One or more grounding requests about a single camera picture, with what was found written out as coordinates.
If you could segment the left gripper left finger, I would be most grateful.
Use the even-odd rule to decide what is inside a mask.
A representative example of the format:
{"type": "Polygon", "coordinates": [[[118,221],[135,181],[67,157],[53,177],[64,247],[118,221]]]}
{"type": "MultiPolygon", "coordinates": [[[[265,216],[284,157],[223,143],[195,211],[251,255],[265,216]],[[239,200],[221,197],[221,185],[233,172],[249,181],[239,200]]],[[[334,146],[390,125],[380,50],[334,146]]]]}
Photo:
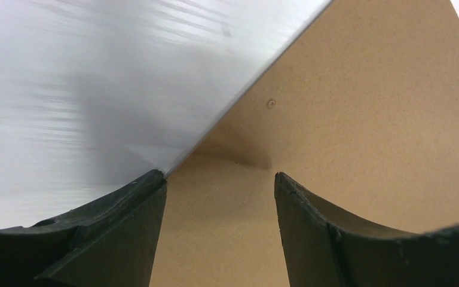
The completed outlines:
{"type": "Polygon", "coordinates": [[[166,198],[152,170],[64,214],[0,230],[0,286],[148,286],[166,198]]]}

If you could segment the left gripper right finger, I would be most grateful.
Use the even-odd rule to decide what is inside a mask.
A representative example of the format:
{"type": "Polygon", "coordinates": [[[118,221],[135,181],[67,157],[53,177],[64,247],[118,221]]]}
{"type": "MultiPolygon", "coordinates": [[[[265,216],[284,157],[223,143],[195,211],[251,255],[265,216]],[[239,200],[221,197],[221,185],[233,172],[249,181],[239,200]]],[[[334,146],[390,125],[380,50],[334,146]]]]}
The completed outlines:
{"type": "Polygon", "coordinates": [[[386,227],[283,172],[274,198],[291,286],[459,286],[459,224],[421,234],[386,227]]]}

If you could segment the seascape photo print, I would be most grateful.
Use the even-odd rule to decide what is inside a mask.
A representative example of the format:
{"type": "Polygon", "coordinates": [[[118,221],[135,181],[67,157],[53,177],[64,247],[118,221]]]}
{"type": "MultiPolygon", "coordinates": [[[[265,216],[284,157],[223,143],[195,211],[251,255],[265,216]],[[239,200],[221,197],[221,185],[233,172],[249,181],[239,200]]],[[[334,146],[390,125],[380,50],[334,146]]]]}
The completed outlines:
{"type": "Polygon", "coordinates": [[[0,1],[0,229],[171,172],[328,1],[0,1]]]}

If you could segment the brown cardboard backing board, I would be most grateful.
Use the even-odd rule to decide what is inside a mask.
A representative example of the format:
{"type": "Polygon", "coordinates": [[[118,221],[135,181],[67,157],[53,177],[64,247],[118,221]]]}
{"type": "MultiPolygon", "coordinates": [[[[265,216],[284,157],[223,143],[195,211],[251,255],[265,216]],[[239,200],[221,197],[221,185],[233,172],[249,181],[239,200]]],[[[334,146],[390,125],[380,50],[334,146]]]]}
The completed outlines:
{"type": "Polygon", "coordinates": [[[168,180],[151,286],[287,286],[277,172],[370,221],[459,223],[450,1],[335,1],[168,180]]]}

